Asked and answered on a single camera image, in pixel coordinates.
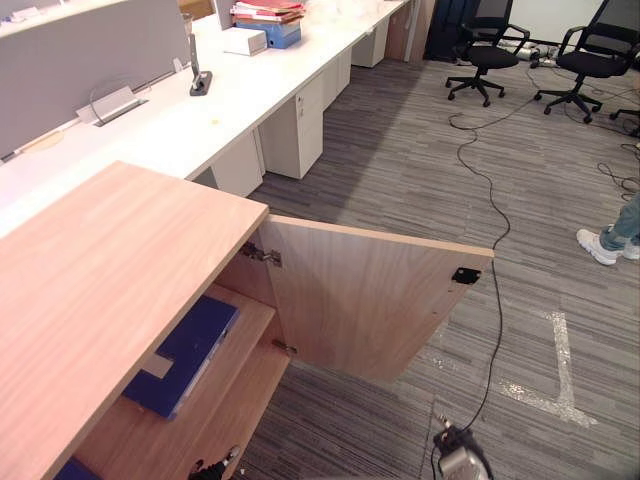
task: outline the blue folder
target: blue folder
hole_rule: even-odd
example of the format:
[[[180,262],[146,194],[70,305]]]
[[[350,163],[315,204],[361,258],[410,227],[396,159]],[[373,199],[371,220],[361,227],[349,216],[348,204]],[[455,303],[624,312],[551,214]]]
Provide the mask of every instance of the blue folder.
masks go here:
[[[262,30],[267,35],[267,45],[270,48],[287,48],[302,38],[300,23],[293,25],[274,25],[269,23],[245,23],[236,22],[238,28],[248,28],[250,30]]]
[[[75,458],[69,459],[53,480],[100,480]]]
[[[163,417],[175,417],[237,313],[231,305],[201,297],[156,350],[173,361],[164,378],[140,370],[123,394]]]

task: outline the white tape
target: white tape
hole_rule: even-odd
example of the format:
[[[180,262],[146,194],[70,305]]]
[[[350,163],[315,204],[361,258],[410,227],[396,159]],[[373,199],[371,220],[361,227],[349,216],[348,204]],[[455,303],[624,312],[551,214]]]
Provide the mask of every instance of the white tape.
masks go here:
[[[558,374],[560,376],[560,394],[558,395],[558,399],[555,402],[551,401],[533,389],[510,383],[504,379],[500,381],[500,390],[503,395],[509,398],[560,417],[560,419],[565,422],[575,422],[578,425],[588,428],[591,425],[597,424],[598,421],[575,408],[573,383],[571,382],[569,334],[567,333],[565,315],[561,312],[552,312],[545,317],[553,323],[553,335],[556,340]]]

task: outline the floor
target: floor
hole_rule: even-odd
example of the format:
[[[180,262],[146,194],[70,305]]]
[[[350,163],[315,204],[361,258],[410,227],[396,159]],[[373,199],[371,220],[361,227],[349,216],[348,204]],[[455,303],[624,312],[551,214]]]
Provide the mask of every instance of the floor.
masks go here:
[[[521,64],[491,72],[507,95],[490,92],[489,108],[474,90],[448,101],[444,79],[467,73],[470,67],[437,62],[354,67],[351,84],[325,112],[322,157],[301,181],[267,174],[252,198],[290,216],[491,246],[505,222],[488,202],[486,181],[456,158],[473,133],[447,118],[461,113],[454,121],[474,126],[510,113],[535,93],[527,73],[543,88],[573,83]],[[592,84],[618,93],[632,82],[627,75]],[[493,178],[496,203],[512,224],[496,249],[504,337],[473,426],[496,479],[639,477],[640,266],[601,266],[575,240],[578,228],[615,221],[624,203],[596,164],[638,175],[638,161],[620,147],[632,140],[596,127],[628,128],[607,114],[632,108],[624,98],[637,102],[634,95],[609,99],[591,125],[575,105],[545,116],[546,98],[532,102],[462,150]],[[244,478],[431,479],[435,415],[459,426],[470,420],[497,335],[487,274],[392,384],[293,362],[242,459]]]

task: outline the drawer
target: drawer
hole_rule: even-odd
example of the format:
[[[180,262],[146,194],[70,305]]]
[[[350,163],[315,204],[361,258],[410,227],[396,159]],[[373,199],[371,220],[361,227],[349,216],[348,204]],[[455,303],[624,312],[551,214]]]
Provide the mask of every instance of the drawer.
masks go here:
[[[315,109],[322,111],[324,100],[323,75],[316,75],[310,82],[304,85],[296,94],[296,110],[298,118],[304,115],[305,110]]]

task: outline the chair base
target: chair base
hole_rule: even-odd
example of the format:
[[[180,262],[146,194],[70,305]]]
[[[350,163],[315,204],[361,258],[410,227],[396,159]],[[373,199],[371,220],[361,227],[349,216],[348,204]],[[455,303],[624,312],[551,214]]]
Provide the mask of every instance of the chair base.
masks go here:
[[[609,115],[609,118],[611,120],[615,120],[621,113],[624,113],[626,115],[636,115],[638,117],[638,120],[640,120],[640,110],[627,110],[624,108],[621,108],[617,112],[611,113]],[[640,137],[640,127],[633,129],[631,132],[629,132],[629,135],[631,137]]]
[[[557,100],[554,100],[551,103],[547,104],[547,107],[544,109],[544,114],[549,115],[551,113],[551,107],[557,105],[559,103],[575,103],[580,110],[582,110],[586,116],[584,117],[584,123],[591,123],[593,118],[591,117],[591,112],[598,112],[602,108],[602,102],[598,100],[594,100],[591,97],[587,97],[579,92],[580,87],[582,86],[582,82],[584,81],[584,76],[580,75],[576,80],[576,86],[573,90],[538,90],[538,93],[533,97],[534,100],[540,100],[542,95],[553,95],[555,97],[560,97]],[[587,107],[587,103],[593,105],[591,110]]]
[[[497,90],[500,90],[500,93],[498,94],[498,96],[504,97],[504,87],[502,85],[498,85],[497,83],[489,82],[488,80],[484,80],[480,78],[480,75],[485,73],[486,72],[481,73],[481,71],[478,70],[475,77],[447,78],[447,82],[445,83],[445,86],[447,88],[451,87],[451,82],[461,82],[460,85],[457,85],[451,89],[448,97],[449,100],[453,100],[454,98],[456,98],[454,92],[457,92],[458,90],[462,90],[463,88],[468,88],[468,87],[475,88],[482,94],[482,96],[484,97],[484,103],[482,104],[483,107],[488,107],[489,105],[491,105],[491,101],[489,100],[489,94],[487,93],[487,90],[485,89],[485,87],[495,88]]]

